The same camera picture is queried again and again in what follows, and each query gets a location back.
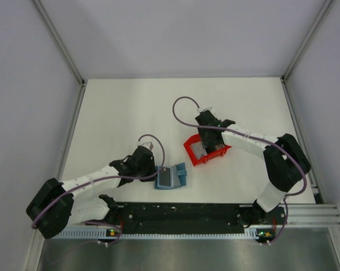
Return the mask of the red plastic bin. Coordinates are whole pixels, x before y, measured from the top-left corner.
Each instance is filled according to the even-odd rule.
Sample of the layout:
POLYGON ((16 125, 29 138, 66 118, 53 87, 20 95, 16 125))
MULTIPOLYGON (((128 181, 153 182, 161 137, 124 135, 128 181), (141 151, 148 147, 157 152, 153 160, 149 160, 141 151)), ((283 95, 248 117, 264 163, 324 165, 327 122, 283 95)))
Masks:
POLYGON ((223 145, 222 148, 208 153, 200 141, 199 134, 190 136, 184 142, 183 146, 194 167, 197 165, 206 164, 208 161, 214 158, 223 157, 231 148, 231 146, 223 145))

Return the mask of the blue leather card holder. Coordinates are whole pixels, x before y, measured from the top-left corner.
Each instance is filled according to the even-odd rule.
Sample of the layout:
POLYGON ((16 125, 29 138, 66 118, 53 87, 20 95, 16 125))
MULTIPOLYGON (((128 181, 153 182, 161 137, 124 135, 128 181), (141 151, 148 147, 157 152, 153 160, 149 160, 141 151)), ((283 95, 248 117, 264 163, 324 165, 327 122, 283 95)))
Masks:
POLYGON ((154 189, 157 190, 173 190, 186 186, 186 165, 185 163, 176 164, 172 167, 164 167, 169 168, 171 170, 171 186, 170 187, 161 187, 158 185, 158 176, 154 183, 154 189))

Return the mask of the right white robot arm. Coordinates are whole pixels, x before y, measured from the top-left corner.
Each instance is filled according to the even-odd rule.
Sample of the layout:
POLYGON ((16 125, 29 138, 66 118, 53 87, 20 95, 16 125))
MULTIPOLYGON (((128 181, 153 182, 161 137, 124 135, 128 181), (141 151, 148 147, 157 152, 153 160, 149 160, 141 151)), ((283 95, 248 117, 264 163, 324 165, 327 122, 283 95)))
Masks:
POLYGON ((203 147, 207 152, 224 146, 240 148, 265 162, 269 182, 253 203, 254 219, 264 224, 274 215, 293 186, 311 170, 311 164, 295 137, 284 134, 268 136, 245 129, 234 121, 216 118, 210 108, 199 110, 195 118, 203 147))

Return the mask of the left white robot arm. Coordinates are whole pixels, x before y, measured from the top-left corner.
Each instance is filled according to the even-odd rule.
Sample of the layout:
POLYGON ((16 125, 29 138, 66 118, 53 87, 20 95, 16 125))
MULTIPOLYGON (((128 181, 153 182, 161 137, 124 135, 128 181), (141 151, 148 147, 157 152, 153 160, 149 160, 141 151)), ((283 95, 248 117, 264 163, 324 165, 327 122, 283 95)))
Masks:
POLYGON ((117 205, 105 192, 135 180, 155 180, 152 148, 153 144, 146 142, 126 158, 114 160, 96 172, 66 181, 47 180, 26 208, 33 228, 50 239, 66 227, 82 222, 113 223, 117 219, 117 205))

